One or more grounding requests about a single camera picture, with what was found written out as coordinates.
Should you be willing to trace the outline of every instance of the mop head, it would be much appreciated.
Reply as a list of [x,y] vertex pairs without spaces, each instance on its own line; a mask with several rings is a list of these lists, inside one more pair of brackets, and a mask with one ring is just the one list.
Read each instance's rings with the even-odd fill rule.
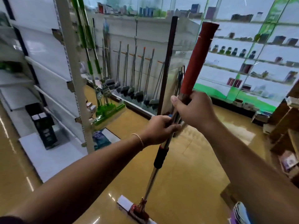
[[100,131],[104,129],[108,124],[116,120],[126,110],[124,103],[118,107],[114,104],[107,104],[100,106],[96,112],[96,118],[92,121],[92,130]]
[[120,198],[118,198],[117,204],[121,211],[126,212],[131,218],[133,218],[138,223],[140,223],[140,224],[157,224],[151,218],[149,218],[147,221],[145,221],[145,220],[137,217],[133,212],[133,208],[137,205],[133,204],[131,201],[129,201],[123,195],[121,195]]

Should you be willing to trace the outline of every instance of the forearm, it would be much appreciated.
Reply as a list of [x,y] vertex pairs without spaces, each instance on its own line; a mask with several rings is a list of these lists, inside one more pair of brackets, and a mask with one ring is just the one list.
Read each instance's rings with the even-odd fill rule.
[[299,190],[220,122],[204,136],[255,223],[297,222]]
[[73,223],[142,149],[132,135],[74,162],[10,212],[28,223]]

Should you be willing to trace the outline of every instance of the yellow floor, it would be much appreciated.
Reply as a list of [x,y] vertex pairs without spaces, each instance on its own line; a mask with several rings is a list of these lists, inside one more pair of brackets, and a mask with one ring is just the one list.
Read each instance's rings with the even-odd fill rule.
[[[95,103],[93,90],[86,97]],[[220,107],[214,107],[221,121],[261,157],[265,157],[262,128],[250,119]],[[18,135],[2,105],[0,106],[0,215],[25,199],[41,185],[26,157]],[[127,110],[107,128],[119,138],[139,131],[147,120]],[[124,195],[138,202],[144,194],[153,169],[158,146],[138,154],[100,195],[76,224],[136,223],[118,210],[116,200]],[[170,150],[149,195],[147,212],[158,224],[227,223],[229,210],[220,192],[229,180],[206,139],[188,127],[170,144]]]

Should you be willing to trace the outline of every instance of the person's right hand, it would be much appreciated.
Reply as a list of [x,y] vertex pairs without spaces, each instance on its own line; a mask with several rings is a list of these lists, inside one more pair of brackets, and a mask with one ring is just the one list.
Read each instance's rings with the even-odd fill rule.
[[211,98],[206,93],[196,91],[192,92],[190,98],[191,102],[185,105],[176,96],[171,97],[182,120],[200,132],[213,129],[219,120],[214,113]]

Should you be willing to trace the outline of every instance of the hand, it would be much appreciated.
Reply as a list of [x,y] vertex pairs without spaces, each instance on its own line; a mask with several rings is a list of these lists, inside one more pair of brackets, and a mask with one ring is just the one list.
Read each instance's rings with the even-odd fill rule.
[[139,134],[145,147],[165,142],[172,133],[181,128],[180,124],[173,124],[166,128],[165,125],[170,119],[169,116],[154,116],[151,118],[146,128]]
[[176,96],[171,97],[171,102],[182,120],[200,132],[215,127],[219,120],[214,113],[211,98],[206,93],[195,91],[190,98],[192,101],[185,105]]

